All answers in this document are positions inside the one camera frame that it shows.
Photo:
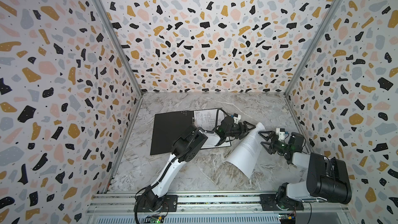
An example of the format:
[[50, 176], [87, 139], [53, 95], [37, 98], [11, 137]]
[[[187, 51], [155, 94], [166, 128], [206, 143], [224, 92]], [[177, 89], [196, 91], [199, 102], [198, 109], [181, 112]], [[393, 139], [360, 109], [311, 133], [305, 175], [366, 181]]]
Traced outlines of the white text paper sheet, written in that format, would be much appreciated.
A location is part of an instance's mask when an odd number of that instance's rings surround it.
[[226, 159], [226, 162], [237, 167], [248, 179], [251, 178], [262, 149], [263, 138], [260, 137], [259, 132], [264, 130], [264, 125], [258, 122]]

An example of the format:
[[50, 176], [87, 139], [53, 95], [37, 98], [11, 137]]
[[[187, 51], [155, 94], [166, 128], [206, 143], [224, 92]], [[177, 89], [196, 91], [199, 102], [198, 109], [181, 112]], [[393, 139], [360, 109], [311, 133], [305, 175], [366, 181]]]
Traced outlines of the white drawing paper sheet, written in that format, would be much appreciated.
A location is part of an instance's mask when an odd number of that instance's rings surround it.
[[217, 111], [216, 108], [194, 111], [194, 125], [201, 127], [203, 129], [201, 132], [207, 136], [207, 140], [201, 149], [231, 147], [231, 142], [229, 139], [227, 139], [220, 146], [216, 146], [220, 140], [220, 137], [216, 135], [213, 129], [215, 126], [219, 126], [224, 118], [225, 114], [222, 111]]

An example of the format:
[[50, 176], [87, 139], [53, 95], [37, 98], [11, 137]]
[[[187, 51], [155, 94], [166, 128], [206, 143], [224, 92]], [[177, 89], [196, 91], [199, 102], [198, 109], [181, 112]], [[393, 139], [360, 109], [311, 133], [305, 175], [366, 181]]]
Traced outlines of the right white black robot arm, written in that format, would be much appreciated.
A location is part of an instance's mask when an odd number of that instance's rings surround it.
[[305, 181], [283, 183], [279, 186], [272, 203], [281, 210], [303, 210], [305, 201], [323, 201], [348, 204], [352, 190], [344, 161], [328, 158], [318, 153], [303, 152], [305, 138], [282, 129], [260, 131], [261, 145], [270, 155], [278, 154], [287, 164], [307, 170]]

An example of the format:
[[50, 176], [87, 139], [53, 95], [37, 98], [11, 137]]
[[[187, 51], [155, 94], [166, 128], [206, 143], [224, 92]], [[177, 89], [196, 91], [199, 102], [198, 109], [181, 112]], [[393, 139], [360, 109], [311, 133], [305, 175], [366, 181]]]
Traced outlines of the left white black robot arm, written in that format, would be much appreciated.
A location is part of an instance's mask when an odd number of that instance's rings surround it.
[[226, 116], [221, 125], [211, 131], [194, 124], [190, 125], [173, 143], [169, 159], [157, 179], [141, 189], [141, 195], [135, 196], [135, 209], [143, 207], [151, 212], [158, 210], [181, 168], [195, 158], [206, 141], [214, 141], [218, 147], [228, 138], [239, 140], [245, 138], [255, 127], [247, 121], [236, 123], [232, 116]]

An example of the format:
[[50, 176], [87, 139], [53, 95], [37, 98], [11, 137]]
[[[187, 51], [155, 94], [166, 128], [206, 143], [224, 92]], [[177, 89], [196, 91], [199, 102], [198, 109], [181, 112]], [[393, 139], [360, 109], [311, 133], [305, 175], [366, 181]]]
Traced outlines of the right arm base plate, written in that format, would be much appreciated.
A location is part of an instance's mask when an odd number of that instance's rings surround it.
[[260, 205], [263, 211], [303, 211], [304, 206], [300, 201], [288, 198], [285, 195], [261, 194]]

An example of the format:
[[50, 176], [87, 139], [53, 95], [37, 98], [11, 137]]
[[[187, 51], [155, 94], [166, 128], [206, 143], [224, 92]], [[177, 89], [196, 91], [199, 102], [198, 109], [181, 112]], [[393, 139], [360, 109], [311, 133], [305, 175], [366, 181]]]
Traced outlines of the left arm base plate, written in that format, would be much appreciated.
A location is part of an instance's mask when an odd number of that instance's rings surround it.
[[177, 202], [177, 195], [164, 195], [159, 198], [155, 195], [145, 194], [137, 198], [137, 206], [134, 207], [134, 210], [138, 213], [158, 212], [161, 209], [165, 212], [176, 212]]

